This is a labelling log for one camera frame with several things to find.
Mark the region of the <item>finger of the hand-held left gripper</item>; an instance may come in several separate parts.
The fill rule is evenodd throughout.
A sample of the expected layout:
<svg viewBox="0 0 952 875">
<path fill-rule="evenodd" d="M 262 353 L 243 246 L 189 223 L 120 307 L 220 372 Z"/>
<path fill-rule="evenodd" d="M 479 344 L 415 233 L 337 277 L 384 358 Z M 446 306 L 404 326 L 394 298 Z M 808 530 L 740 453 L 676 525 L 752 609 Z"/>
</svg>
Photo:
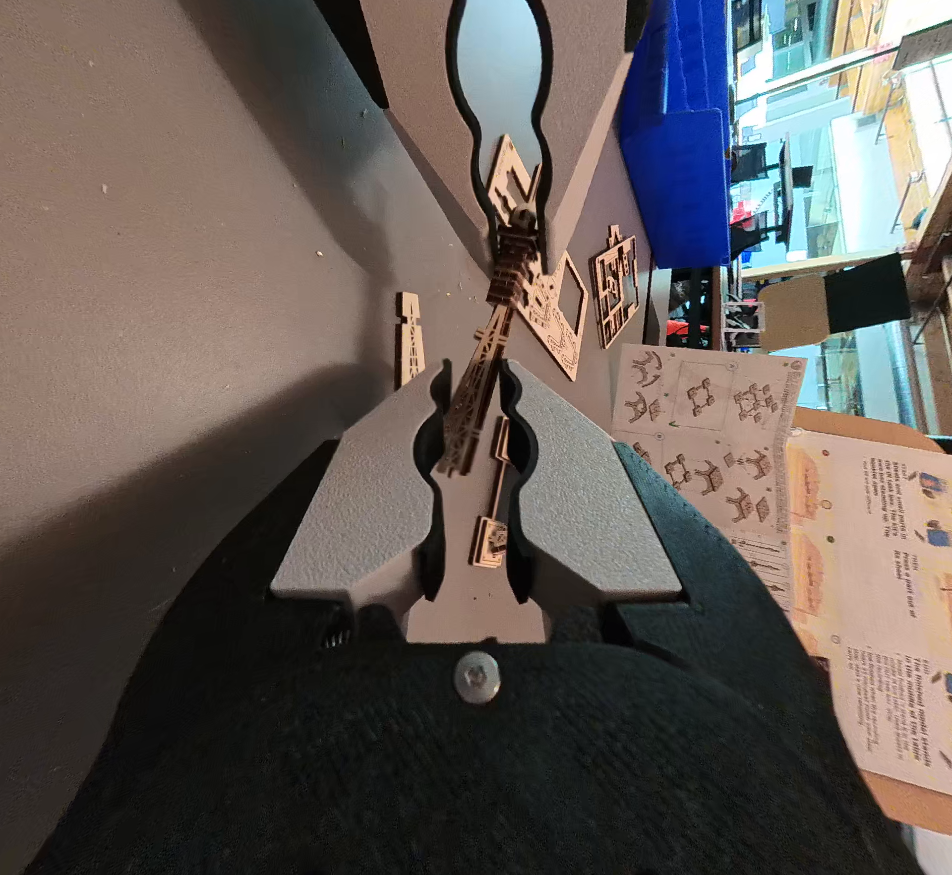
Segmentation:
<svg viewBox="0 0 952 875">
<path fill-rule="evenodd" d="M 532 115 L 543 155 L 540 239 L 554 269 L 584 209 L 631 63 L 627 0 L 528 1 L 542 55 Z"/>
<path fill-rule="evenodd" d="M 381 75 L 385 114 L 461 244 L 491 272 L 489 217 L 474 187 L 474 118 L 455 61 L 465 0 L 359 0 Z"/>
</svg>

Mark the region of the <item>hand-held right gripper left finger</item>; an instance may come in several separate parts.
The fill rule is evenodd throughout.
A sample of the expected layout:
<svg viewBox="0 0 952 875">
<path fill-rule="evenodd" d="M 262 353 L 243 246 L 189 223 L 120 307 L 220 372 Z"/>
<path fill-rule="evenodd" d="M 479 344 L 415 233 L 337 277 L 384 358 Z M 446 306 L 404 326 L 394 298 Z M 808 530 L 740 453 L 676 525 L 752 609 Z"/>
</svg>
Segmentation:
<svg viewBox="0 0 952 875">
<path fill-rule="evenodd" d="M 271 581 L 286 599 L 433 601 L 446 568 L 442 493 L 451 362 L 431 365 L 339 440 Z"/>
</svg>

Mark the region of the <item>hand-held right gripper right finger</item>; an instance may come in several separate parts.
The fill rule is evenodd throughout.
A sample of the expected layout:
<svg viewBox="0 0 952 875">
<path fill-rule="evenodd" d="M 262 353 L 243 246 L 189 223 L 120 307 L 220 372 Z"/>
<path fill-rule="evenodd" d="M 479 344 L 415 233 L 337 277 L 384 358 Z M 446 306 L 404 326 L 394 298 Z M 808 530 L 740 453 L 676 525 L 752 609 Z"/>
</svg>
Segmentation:
<svg viewBox="0 0 952 875">
<path fill-rule="evenodd" d="M 513 360 L 500 368 L 500 400 L 516 600 L 565 611 L 679 599 L 682 583 L 611 437 Z"/>
</svg>

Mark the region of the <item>wooden tower spire assembly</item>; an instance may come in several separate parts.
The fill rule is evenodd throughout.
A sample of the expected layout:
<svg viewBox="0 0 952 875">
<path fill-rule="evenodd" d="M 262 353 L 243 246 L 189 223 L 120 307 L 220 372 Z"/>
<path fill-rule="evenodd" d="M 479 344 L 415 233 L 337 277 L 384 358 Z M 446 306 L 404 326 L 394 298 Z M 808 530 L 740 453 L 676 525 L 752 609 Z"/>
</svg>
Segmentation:
<svg viewBox="0 0 952 875">
<path fill-rule="evenodd" d="M 453 395 L 445 419 L 445 453 L 438 470 L 447 477 L 470 473 L 510 328 L 541 262 L 533 203 L 517 206 L 508 224 L 497 225 L 498 256 L 486 299 L 492 313 L 476 332 L 477 347 Z"/>
</svg>

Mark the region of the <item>wooden lattice panel piece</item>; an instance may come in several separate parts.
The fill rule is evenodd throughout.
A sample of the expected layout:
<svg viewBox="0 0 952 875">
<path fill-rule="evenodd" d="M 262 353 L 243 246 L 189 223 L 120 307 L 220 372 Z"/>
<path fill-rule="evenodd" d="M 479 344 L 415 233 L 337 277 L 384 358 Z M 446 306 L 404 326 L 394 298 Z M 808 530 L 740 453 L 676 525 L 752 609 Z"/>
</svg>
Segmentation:
<svg viewBox="0 0 952 875">
<path fill-rule="evenodd" d="M 417 294 L 399 291 L 395 297 L 394 385 L 398 390 L 419 376 L 425 368 L 421 308 Z"/>
</svg>

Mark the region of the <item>grey desk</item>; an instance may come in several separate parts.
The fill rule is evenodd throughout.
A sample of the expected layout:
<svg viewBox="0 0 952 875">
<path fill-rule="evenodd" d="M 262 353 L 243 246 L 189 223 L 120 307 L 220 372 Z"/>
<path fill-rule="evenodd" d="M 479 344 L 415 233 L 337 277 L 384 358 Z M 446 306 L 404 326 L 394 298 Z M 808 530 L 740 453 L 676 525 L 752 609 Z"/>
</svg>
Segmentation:
<svg viewBox="0 0 952 875">
<path fill-rule="evenodd" d="M 468 252 L 313 0 L 2 0 L 2 868 L 819 873 L 858 781 L 774 599 L 615 448 L 682 583 L 467 638 L 270 584 Z"/>
</svg>

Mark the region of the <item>thin wooden rod part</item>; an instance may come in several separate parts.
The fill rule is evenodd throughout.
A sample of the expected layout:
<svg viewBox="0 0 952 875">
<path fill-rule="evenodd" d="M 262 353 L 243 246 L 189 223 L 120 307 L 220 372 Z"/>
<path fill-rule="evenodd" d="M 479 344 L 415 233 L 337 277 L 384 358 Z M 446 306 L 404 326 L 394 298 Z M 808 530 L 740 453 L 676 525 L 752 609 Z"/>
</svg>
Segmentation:
<svg viewBox="0 0 952 875">
<path fill-rule="evenodd" d="M 512 463 L 508 455 L 509 419 L 499 416 L 493 435 L 491 458 L 495 464 L 492 494 L 488 514 L 479 516 L 470 548 L 470 565 L 496 569 L 503 565 L 507 553 L 509 472 Z"/>
</svg>

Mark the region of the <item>assembly diagram instruction sheet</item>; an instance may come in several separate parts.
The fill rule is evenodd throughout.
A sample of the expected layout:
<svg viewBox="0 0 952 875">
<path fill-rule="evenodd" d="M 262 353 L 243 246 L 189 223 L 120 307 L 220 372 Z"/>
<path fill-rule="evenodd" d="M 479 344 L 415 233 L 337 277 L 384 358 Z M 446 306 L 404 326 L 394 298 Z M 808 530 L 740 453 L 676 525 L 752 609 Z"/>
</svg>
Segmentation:
<svg viewBox="0 0 952 875">
<path fill-rule="evenodd" d="M 805 361 L 624 345 L 612 436 L 728 538 L 783 611 L 793 605 L 786 446 Z"/>
</svg>

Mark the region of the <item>blue bin with tag sticker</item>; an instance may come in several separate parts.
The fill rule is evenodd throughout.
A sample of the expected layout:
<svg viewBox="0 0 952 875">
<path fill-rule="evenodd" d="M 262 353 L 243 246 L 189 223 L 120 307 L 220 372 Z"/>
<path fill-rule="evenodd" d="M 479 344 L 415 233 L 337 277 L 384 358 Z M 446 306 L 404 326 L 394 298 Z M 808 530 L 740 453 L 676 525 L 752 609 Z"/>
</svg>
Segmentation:
<svg viewBox="0 0 952 875">
<path fill-rule="evenodd" d="M 725 265 L 731 146 L 726 0 L 653 0 L 619 139 L 656 264 Z"/>
</svg>

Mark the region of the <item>wooden part sheet long slots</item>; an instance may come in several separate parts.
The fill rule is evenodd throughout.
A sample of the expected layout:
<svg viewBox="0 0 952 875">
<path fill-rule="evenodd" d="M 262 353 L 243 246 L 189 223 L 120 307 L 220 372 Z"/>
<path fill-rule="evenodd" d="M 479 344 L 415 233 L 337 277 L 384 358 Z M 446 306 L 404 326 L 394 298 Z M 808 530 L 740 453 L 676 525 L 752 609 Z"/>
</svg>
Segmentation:
<svg viewBox="0 0 952 875">
<path fill-rule="evenodd" d="M 564 252 L 546 272 L 536 231 L 541 165 L 528 172 L 503 134 L 486 179 L 496 217 L 498 252 L 487 300 L 516 310 L 570 381 L 578 373 L 589 294 Z"/>
</svg>

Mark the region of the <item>wooden part sheet square frames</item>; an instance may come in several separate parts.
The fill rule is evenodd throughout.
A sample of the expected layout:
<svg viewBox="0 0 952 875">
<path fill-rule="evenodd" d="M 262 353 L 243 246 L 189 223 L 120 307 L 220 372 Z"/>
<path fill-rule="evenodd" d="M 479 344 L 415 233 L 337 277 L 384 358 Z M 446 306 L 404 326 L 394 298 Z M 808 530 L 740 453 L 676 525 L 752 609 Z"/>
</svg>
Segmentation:
<svg viewBox="0 0 952 875">
<path fill-rule="evenodd" d="M 599 344 L 608 350 L 640 304 L 635 236 L 609 226 L 604 249 L 589 260 L 589 272 Z"/>
</svg>

